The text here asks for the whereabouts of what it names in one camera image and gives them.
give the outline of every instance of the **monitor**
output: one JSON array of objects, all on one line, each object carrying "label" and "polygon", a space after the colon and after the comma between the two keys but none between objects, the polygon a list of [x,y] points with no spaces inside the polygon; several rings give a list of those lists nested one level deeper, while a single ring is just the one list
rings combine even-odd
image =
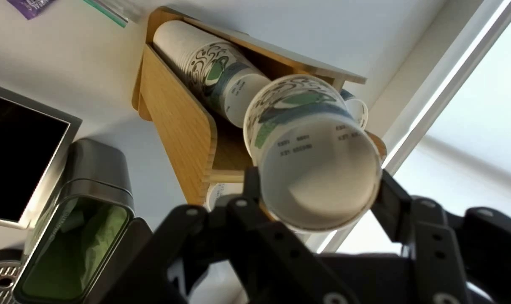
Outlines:
[{"label": "monitor", "polygon": [[32,226],[59,182],[81,119],[0,87],[0,222]]}]

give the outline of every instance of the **black machine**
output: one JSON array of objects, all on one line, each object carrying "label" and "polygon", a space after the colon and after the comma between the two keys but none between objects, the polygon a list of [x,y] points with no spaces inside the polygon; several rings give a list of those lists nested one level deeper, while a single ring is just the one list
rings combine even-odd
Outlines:
[{"label": "black machine", "polygon": [[[101,302],[187,302],[209,265],[229,260],[250,302],[511,302],[511,217],[472,207],[464,217],[412,197],[388,173],[371,211],[401,254],[317,254],[258,206],[258,170],[241,195],[211,212],[179,206]],[[481,287],[491,298],[469,288]]]}]

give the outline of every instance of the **stacked paper cups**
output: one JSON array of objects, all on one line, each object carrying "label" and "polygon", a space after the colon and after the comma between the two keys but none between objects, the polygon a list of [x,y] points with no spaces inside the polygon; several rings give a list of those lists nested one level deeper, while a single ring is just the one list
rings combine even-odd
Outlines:
[{"label": "stacked paper cups", "polygon": [[154,45],[207,106],[238,128],[253,96],[270,82],[231,42],[180,20],[162,23]]}]

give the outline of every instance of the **green printed design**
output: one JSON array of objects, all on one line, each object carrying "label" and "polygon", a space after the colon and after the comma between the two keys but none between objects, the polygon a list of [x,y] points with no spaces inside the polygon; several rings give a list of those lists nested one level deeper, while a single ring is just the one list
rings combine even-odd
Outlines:
[{"label": "green printed design", "polygon": [[206,97],[207,97],[207,101],[209,101],[209,104],[214,108],[214,109],[218,109],[219,113],[223,113],[224,114],[224,87],[226,87],[226,84],[238,74],[238,72],[241,72],[241,70],[245,70],[245,69],[248,69],[248,65],[246,64],[243,64],[243,62],[233,62],[233,64],[228,64],[228,65],[223,65],[223,70],[219,72],[219,75],[218,75],[218,81],[214,82],[214,84],[211,84],[211,86],[206,86],[204,84],[204,89],[207,89],[207,94],[206,94]]},{"label": "green printed design", "polygon": [[297,108],[273,108],[272,113],[263,113],[261,116],[266,116],[265,121],[261,121],[261,126],[258,128],[255,135],[255,146],[261,148],[268,136],[275,131],[277,126],[285,124],[292,119],[314,114],[314,113],[334,113],[334,114],[344,114],[351,118],[351,114],[331,102],[307,102],[304,106]]},{"label": "green printed design", "polygon": [[320,91],[310,91],[310,89],[299,94],[285,96],[282,99],[282,102],[285,104],[297,104],[297,106],[310,104],[310,102],[326,102],[326,101],[334,101],[334,97],[322,94]]},{"label": "green printed design", "polygon": [[213,59],[211,64],[209,64],[209,67],[207,67],[209,70],[206,74],[204,84],[211,86],[211,84],[218,82],[219,77],[221,77],[221,74],[223,74],[223,70],[228,67],[228,62],[229,62],[228,55]]}]

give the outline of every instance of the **white paper cup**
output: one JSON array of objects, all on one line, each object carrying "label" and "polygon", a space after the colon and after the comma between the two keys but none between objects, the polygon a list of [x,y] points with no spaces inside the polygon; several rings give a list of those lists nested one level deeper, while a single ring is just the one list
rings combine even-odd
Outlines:
[{"label": "white paper cup", "polygon": [[292,74],[266,84],[253,97],[243,121],[243,140],[253,162],[256,163],[260,157],[261,136],[265,136],[266,131],[272,131],[265,121],[272,119],[275,114],[288,113],[293,108],[305,109],[320,102],[337,106],[342,109],[342,114],[351,116],[339,91],[319,77]]},{"label": "white paper cup", "polygon": [[154,43],[186,84],[238,128],[253,96],[270,82],[233,43],[184,21],[165,21]]},{"label": "white paper cup", "polygon": [[154,45],[180,75],[186,75],[187,65],[196,52],[219,42],[226,40],[180,20],[169,20],[157,26],[154,33]]},{"label": "white paper cup", "polygon": [[266,207],[309,231],[358,219],[376,199],[381,178],[371,138],[349,116],[327,109],[292,121],[277,126],[261,146],[258,168]]}]

